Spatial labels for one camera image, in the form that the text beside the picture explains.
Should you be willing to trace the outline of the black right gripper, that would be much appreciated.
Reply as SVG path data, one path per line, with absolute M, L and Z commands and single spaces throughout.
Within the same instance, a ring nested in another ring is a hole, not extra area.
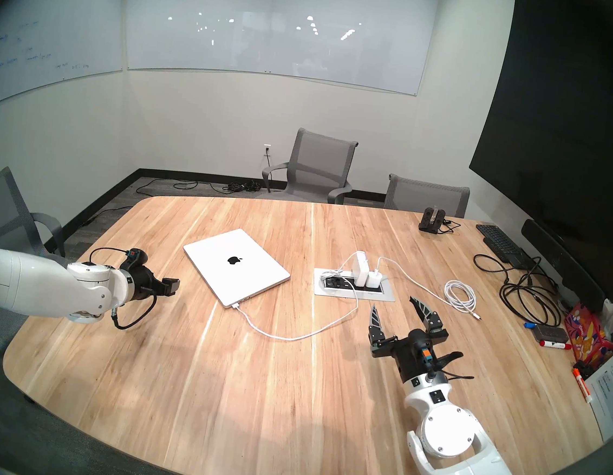
M 442 321 L 437 312 L 431 310 L 424 302 L 410 296 L 410 303 L 425 327 L 413 329 L 407 337 L 386 338 L 382 330 L 380 317 L 373 304 L 368 324 L 371 355 L 374 358 L 392 357 L 396 363 L 401 382 L 406 383 L 420 375 L 434 379 L 442 372 L 444 364 L 439 363 L 433 346 L 448 338 L 448 331 L 442 329 Z

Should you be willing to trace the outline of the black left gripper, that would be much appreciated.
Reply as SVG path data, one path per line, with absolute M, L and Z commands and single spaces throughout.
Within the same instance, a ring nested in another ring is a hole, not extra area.
M 176 278 L 165 277 L 161 284 L 151 270 L 143 267 L 132 268 L 131 277 L 134 287 L 131 301 L 140 301 L 151 296 L 173 296 L 180 286 L 180 280 Z

